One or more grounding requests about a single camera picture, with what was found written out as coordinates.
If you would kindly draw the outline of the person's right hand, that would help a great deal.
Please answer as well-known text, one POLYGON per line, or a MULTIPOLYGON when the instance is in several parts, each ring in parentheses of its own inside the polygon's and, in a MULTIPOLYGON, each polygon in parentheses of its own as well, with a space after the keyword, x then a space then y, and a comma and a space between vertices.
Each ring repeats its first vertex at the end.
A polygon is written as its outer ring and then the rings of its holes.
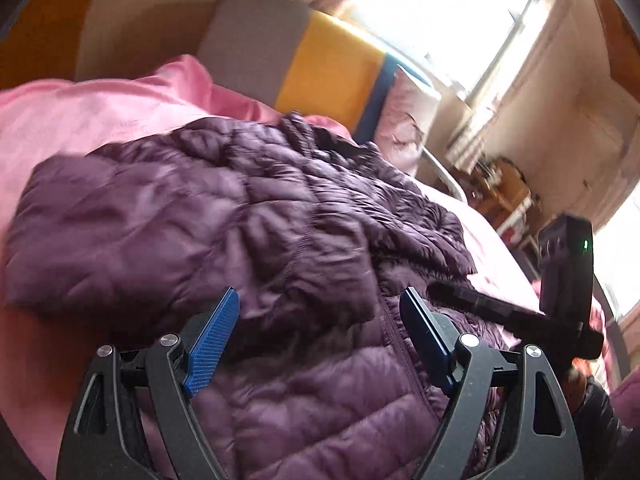
POLYGON ((572 367, 563 375, 560 385, 571 413, 575 413, 585 399, 587 389, 586 366, 582 360, 574 360, 572 367))

